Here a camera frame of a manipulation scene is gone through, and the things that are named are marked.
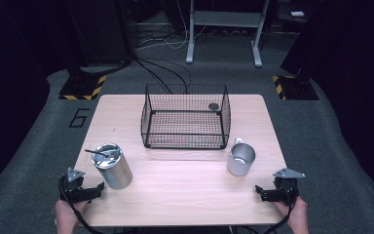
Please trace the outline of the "black straw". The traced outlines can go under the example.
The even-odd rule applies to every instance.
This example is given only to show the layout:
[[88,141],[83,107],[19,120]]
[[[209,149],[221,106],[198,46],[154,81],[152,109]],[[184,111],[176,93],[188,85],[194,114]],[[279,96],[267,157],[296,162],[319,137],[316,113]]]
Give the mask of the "black straw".
[[85,152],[89,152],[89,153],[92,153],[92,154],[101,155],[104,158],[108,158],[109,157],[108,155],[106,155],[106,154],[104,154],[102,152],[99,152],[99,151],[93,151],[93,150],[85,149]]

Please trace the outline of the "person's right hand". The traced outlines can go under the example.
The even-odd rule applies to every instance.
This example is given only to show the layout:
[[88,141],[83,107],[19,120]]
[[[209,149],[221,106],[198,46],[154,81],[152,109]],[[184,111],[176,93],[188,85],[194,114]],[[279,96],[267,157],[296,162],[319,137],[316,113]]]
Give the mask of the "person's right hand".
[[293,234],[309,234],[308,209],[308,203],[301,197],[297,197],[293,210],[287,221]]

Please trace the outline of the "silver metal tumbler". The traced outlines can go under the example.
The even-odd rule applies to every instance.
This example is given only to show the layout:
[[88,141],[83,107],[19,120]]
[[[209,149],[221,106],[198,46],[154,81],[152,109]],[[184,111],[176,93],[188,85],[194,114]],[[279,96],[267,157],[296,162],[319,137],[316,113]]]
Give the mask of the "silver metal tumbler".
[[132,172],[122,148],[115,143],[105,143],[95,151],[108,155],[92,154],[94,166],[100,172],[107,184],[113,189],[124,189],[132,181]]

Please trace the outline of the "black yellow striped base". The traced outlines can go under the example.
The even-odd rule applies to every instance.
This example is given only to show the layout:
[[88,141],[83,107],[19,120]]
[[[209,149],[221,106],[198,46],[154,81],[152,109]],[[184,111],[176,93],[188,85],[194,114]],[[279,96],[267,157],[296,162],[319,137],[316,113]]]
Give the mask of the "black yellow striped base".
[[300,81],[294,76],[273,77],[279,98],[282,100],[318,100],[310,81]]
[[105,76],[90,76],[83,83],[68,79],[61,88],[58,98],[68,100],[91,100],[99,95],[102,85],[105,82]]

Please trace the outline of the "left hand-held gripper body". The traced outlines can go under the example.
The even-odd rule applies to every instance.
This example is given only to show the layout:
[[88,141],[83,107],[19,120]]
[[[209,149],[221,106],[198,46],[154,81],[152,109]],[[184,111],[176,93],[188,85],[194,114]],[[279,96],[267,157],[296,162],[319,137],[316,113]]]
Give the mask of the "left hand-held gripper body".
[[84,174],[84,172],[72,168],[67,169],[58,185],[61,200],[72,204],[87,201],[82,188]]

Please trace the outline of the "dark cabinet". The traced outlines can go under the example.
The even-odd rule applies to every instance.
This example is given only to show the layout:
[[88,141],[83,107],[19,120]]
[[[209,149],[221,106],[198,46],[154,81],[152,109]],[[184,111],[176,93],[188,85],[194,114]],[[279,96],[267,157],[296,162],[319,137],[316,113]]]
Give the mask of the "dark cabinet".
[[133,57],[126,0],[65,0],[86,64],[127,66]]

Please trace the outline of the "person's left hand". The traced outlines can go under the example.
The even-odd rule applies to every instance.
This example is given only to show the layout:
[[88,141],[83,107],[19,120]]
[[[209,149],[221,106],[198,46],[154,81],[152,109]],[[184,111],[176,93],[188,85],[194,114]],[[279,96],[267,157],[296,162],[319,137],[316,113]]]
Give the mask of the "person's left hand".
[[62,200],[56,201],[56,231],[57,234],[74,234],[79,223],[69,204]]

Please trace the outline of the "silver metal mug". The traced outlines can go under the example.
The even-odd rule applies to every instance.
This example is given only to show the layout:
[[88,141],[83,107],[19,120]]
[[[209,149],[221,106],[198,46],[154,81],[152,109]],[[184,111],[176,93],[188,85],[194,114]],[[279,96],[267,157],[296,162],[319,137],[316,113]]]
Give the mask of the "silver metal mug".
[[227,163],[228,171],[234,176],[246,176],[255,161],[256,151],[241,138],[235,139]]

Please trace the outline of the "white metal stand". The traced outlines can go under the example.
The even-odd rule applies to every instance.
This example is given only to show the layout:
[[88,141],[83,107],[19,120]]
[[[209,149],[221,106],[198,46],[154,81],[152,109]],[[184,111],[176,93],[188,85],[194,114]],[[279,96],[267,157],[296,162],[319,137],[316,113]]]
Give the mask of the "white metal stand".
[[191,64],[194,60],[196,25],[246,27],[255,28],[257,30],[255,38],[250,42],[250,47],[253,54],[254,65],[260,68],[262,66],[262,59],[260,56],[259,42],[269,4],[270,0],[263,0],[262,10],[256,13],[213,12],[196,10],[195,0],[190,0],[189,40],[185,60],[186,63]]

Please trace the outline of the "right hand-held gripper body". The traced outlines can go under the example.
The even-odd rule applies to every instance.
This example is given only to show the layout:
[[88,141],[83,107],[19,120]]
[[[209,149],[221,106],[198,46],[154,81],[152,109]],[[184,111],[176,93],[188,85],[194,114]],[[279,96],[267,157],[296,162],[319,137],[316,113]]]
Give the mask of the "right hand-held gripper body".
[[273,173],[276,187],[275,202],[283,202],[287,206],[295,203],[299,196],[298,179],[305,178],[304,173],[299,173],[289,168],[283,168]]

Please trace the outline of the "black wire basket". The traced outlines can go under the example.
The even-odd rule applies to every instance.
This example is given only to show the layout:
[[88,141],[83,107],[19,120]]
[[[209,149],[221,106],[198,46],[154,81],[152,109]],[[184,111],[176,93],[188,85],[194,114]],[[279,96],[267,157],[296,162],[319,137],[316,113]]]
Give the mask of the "black wire basket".
[[[212,111],[210,103],[220,109]],[[224,149],[231,130],[227,87],[148,84],[141,114],[143,145],[157,149]]]

